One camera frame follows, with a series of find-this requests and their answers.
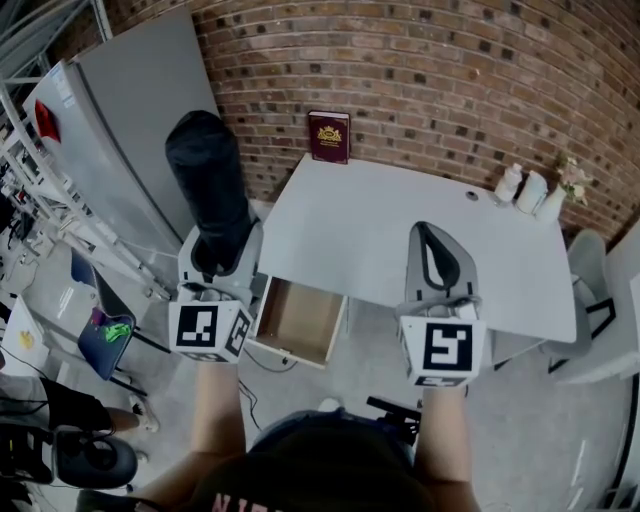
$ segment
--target open drawer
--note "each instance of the open drawer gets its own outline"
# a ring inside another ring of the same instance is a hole
[[[347,298],[269,277],[250,343],[324,368],[338,337]]]

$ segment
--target red book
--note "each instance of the red book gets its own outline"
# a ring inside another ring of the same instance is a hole
[[[349,114],[309,112],[309,138],[314,160],[349,163]]]

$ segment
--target black cylinder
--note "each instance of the black cylinder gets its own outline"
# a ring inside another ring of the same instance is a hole
[[[207,261],[196,263],[232,269],[251,230],[235,136],[219,117],[196,110],[171,131],[165,153],[208,249]]]

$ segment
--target refrigerator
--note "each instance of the refrigerator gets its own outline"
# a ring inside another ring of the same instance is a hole
[[[23,104],[53,114],[60,143],[42,142],[82,199],[165,284],[195,222],[164,143],[191,110],[216,115],[195,29],[181,6],[61,61]]]

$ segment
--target small vase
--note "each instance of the small vase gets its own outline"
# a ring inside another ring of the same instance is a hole
[[[558,185],[536,211],[536,219],[545,224],[553,224],[557,221],[565,197],[567,197],[567,193]]]

